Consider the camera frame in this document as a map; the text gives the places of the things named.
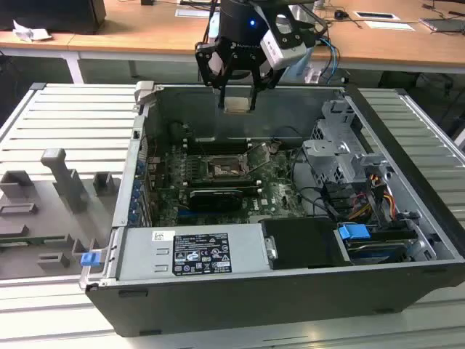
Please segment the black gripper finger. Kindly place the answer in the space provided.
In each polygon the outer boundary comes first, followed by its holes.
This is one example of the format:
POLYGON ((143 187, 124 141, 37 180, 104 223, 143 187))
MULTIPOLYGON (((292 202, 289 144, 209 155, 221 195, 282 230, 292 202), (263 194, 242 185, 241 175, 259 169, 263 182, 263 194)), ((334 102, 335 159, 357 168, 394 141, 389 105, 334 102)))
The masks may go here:
POLYGON ((219 91, 218 108, 225 107, 224 62, 219 55, 217 44, 198 42, 195 45, 195 59, 203 83, 219 91))
POLYGON ((284 69, 273 68, 264 54, 250 53, 248 63, 253 81, 249 110, 254 111, 258 94, 267 89, 274 89, 283 76, 284 69))

